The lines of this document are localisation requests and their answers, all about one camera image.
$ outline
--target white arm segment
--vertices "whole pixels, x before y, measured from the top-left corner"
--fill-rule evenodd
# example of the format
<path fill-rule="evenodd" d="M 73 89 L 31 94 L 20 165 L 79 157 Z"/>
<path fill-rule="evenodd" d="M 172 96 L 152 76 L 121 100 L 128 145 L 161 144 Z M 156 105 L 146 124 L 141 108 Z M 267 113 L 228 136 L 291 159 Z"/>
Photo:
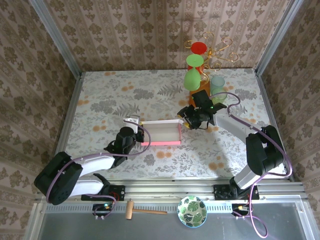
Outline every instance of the white arm segment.
<path fill-rule="evenodd" d="M 133 122 L 133 123 L 135 123 L 135 124 L 139 124 L 139 122 L 140 122 L 140 117 L 137 116 L 137 115 L 131 115 L 130 117 L 124 118 L 123 120 L 124 120 L 124 121 Z M 129 128 L 132 128 L 132 129 L 133 129 L 133 132 L 134 132 L 135 134 L 138 133 L 138 126 L 137 126 L 137 125 L 134 125 L 134 124 L 131 124 L 131 123 L 126 122 L 126 123 L 125 123 L 125 126 L 126 126 L 126 127 L 129 127 Z"/>
<path fill-rule="evenodd" d="M 261 127 L 251 122 L 236 116 L 242 121 L 254 126 L 258 129 Z M 243 125 L 242 123 L 236 121 L 232 117 L 229 116 L 226 108 L 219 110 L 216 114 L 213 115 L 214 124 L 218 127 L 221 127 L 231 134 L 235 135 L 238 139 L 240 139 L 244 144 L 246 144 L 246 137 L 249 134 L 255 134 L 256 131 L 252 130 L 250 127 Z M 246 165 L 237 175 L 234 177 L 234 181 L 240 189 L 246 189 L 250 187 L 260 176 L 256 175 L 251 171 L 248 165 Z"/>
<path fill-rule="evenodd" d="M 115 159 L 112 156 L 98 156 L 78 161 L 77 164 L 81 164 L 83 168 L 80 177 L 89 173 L 96 172 L 98 170 L 110 169 L 114 164 L 114 161 Z M 72 196 L 83 194 L 98 194 L 104 186 L 99 179 L 93 179 L 91 176 L 84 178 L 85 179 L 79 179 L 76 182 L 69 198 Z"/>
<path fill-rule="evenodd" d="M 243 119 L 242 117 L 239 117 L 239 116 L 236 116 L 236 117 L 250 124 L 251 126 L 254 126 L 260 129 L 258 125 L 252 124 L 251 122 Z M 256 131 L 250 129 L 250 127 L 243 125 L 241 122 L 238 122 L 232 117 L 230 117 L 226 108 L 223 108 L 217 111 L 217 113 L 213 115 L 213 121 L 216 126 L 227 130 L 228 132 L 235 135 L 238 139 L 240 139 L 244 143 L 246 143 L 246 137 L 248 137 L 249 134 L 256 133 Z"/>
<path fill-rule="evenodd" d="M 114 164 L 114 161 L 115 159 L 112 156 L 98 156 L 78 161 L 77 164 L 81 164 L 83 168 L 80 177 L 98 170 L 110 169 Z"/>
<path fill-rule="evenodd" d="M 76 196 L 82 194 L 98 194 L 103 187 L 100 180 L 78 180 L 69 196 Z"/>

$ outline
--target hammer head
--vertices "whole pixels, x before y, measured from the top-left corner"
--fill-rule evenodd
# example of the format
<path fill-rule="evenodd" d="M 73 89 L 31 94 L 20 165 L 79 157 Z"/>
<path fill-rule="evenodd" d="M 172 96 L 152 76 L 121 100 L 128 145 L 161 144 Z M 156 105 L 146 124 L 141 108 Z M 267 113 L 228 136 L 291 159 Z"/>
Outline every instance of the hammer head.
<path fill-rule="evenodd" d="M 131 220 L 132 209 L 134 208 L 134 201 L 130 200 L 126 202 L 125 218 Z"/>

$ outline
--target green cup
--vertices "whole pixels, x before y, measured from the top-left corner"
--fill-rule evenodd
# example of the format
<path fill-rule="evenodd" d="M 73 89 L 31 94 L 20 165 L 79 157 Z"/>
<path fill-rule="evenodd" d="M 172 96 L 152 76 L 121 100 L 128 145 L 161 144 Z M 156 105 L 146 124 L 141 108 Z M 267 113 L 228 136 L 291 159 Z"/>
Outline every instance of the green cup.
<path fill-rule="evenodd" d="M 217 104 L 217 103 L 224 103 L 225 99 L 227 98 L 227 94 L 226 94 L 226 90 L 224 90 L 223 87 L 220 88 L 215 88 L 211 91 L 211 96 L 217 94 L 217 93 L 225 93 L 225 94 L 218 94 L 216 96 L 214 96 L 213 98 L 211 98 L 212 103 L 213 104 Z"/>
<path fill-rule="evenodd" d="M 186 58 L 186 63 L 191 67 L 200 67 L 204 64 L 204 58 L 198 54 L 191 54 Z"/>
<path fill-rule="evenodd" d="M 185 89 L 195 91 L 200 88 L 200 83 L 201 75 L 195 67 L 186 72 L 183 82 Z"/>

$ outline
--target gold metal stand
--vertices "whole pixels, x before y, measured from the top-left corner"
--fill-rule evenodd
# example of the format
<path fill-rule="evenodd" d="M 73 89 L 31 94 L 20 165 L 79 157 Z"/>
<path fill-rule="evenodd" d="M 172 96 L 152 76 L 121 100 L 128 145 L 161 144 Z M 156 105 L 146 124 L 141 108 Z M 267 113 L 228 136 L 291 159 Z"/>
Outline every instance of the gold metal stand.
<path fill-rule="evenodd" d="M 206 58 L 204 59 L 204 63 L 202 66 L 199 67 L 200 72 L 202 75 L 205 76 L 206 81 L 205 84 L 207 84 L 209 82 L 209 76 L 204 72 L 204 70 L 211 70 L 211 71 L 219 71 L 221 69 L 221 64 L 220 63 L 216 63 L 214 64 L 212 67 L 210 67 L 210 59 L 211 58 L 217 58 L 217 59 L 221 59 L 221 60 L 225 60 L 228 62 L 235 62 L 239 59 L 239 55 L 235 52 L 231 52 L 229 53 L 229 58 L 223 58 L 223 57 L 219 57 L 217 56 L 218 52 L 221 52 L 223 50 L 225 50 L 226 48 L 230 47 L 233 44 L 233 41 L 231 38 L 229 37 L 223 37 L 221 38 L 221 42 L 227 44 L 226 46 L 224 46 L 223 48 L 219 49 L 219 50 L 215 50 L 214 49 L 214 39 L 215 39 L 215 35 L 212 32 L 206 31 L 202 34 L 202 37 L 204 39 L 208 39 L 210 36 L 212 36 L 212 42 L 211 42 L 211 46 L 208 48 L 207 47 L 207 51 L 203 54 Z M 190 49 L 192 44 L 195 43 L 195 41 L 193 40 L 187 40 L 184 42 L 184 47 L 187 49 Z"/>

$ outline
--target white clamp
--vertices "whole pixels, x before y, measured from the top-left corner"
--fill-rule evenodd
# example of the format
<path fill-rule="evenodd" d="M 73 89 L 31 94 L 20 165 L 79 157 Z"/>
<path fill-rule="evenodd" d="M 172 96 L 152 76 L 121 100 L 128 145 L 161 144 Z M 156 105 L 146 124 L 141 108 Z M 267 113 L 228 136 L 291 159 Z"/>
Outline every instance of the white clamp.
<path fill-rule="evenodd" d="M 133 123 L 139 124 L 139 122 L 140 122 L 140 117 L 137 116 L 137 115 L 131 115 L 130 117 L 124 118 L 123 120 L 124 120 L 124 121 L 128 121 L 128 122 L 133 122 Z M 137 134 L 137 133 L 138 133 L 138 126 L 137 126 L 137 125 L 134 125 L 134 124 L 131 124 L 131 123 L 128 123 L 128 122 L 125 123 L 125 126 L 133 129 L 133 132 L 134 132 L 135 134 Z"/>

